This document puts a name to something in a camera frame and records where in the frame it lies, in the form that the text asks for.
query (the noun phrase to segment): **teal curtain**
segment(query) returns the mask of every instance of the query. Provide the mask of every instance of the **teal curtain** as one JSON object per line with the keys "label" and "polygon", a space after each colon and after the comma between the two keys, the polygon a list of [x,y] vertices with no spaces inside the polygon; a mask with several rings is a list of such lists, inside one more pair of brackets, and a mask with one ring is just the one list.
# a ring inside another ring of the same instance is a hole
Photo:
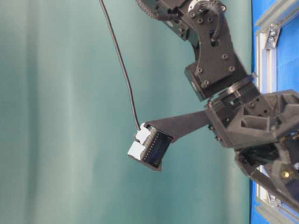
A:
{"label": "teal curtain", "polygon": [[[184,75],[191,46],[134,0],[106,0],[140,121],[203,109]],[[251,68],[251,3],[226,0]],[[156,173],[126,153],[135,127],[97,0],[0,2],[1,224],[246,224],[249,181],[207,128]]]}

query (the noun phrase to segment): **gold screw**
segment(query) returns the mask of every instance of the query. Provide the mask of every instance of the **gold screw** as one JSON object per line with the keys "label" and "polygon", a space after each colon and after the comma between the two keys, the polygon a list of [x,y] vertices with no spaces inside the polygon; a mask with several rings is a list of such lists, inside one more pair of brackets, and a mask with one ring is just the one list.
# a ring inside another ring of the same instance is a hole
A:
{"label": "gold screw", "polygon": [[282,172],[281,175],[282,175],[282,177],[285,178],[285,179],[288,179],[288,178],[290,177],[290,173],[287,172],[287,171]]}

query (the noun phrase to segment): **fabric backdrop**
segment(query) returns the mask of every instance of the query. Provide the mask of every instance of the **fabric backdrop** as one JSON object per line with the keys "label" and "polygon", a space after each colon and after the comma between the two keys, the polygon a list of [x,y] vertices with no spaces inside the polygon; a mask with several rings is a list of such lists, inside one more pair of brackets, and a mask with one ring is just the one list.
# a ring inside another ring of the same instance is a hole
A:
{"label": "fabric backdrop", "polygon": [[[203,109],[191,46],[134,0],[106,0],[140,121]],[[251,3],[224,0],[251,70]],[[1,224],[247,224],[249,181],[207,128],[156,173],[128,158],[135,127],[97,0],[0,2]]]}

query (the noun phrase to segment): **metal bracket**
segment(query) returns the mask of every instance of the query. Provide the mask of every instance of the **metal bracket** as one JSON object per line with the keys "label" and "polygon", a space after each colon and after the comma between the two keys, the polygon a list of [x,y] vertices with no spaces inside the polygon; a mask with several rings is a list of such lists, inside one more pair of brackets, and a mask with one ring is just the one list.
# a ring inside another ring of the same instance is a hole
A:
{"label": "metal bracket", "polygon": [[268,194],[269,195],[269,204],[272,207],[278,207],[279,205],[281,205],[281,201],[276,198],[275,196]]}
{"label": "metal bracket", "polygon": [[264,49],[270,50],[276,48],[280,30],[281,28],[279,28],[278,25],[274,23],[271,24],[271,26],[268,28]]}
{"label": "metal bracket", "polygon": [[299,14],[299,0],[277,0],[256,22],[256,36],[266,33],[264,49],[275,49],[281,28]]}

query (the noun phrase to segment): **wire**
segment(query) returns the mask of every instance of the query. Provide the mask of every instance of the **wire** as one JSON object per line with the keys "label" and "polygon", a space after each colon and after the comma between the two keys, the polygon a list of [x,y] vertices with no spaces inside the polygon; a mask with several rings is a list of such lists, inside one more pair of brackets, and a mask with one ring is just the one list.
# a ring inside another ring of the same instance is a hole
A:
{"label": "wire", "polygon": [[125,80],[126,80],[126,83],[127,83],[134,122],[135,122],[136,128],[138,130],[140,130],[140,125],[139,125],[139,121],[138,121],[138,118],[137,118],[137,113],[136,113],[136,108],[135,108],[135,103],[134,103],[134,98],[133,98],[133,93],[132,93],[132,87],[131,87],[131,83],[130,83],[128,73],[127,73],[127,70],[126,70],[126,66],[123,62],[123,59],[122,59],[122,56],[121,56],[121,51],[120,51],[120,48],[118,46],[118,43],[117,43],[114,31],[113,31],[113,27],[112,27],[108,12],[107,12],[106,7],[105,7],[104,1],[99,0],[99,2],[100,2],[100,5],[102,7],[102,10],[104,12],[105,19],[107,21],[107,25],[108,25],[108,28],[109,28],[109,31],[110,31],[110,34],[111,34],[111,37],[112,37],[112,40],[113,40],[113,44],[115,46],[115,50],[116,50],[118,59],[120,60],[121,69],[122,69],[122,72],[124,74],[124,77],[125,77]]}

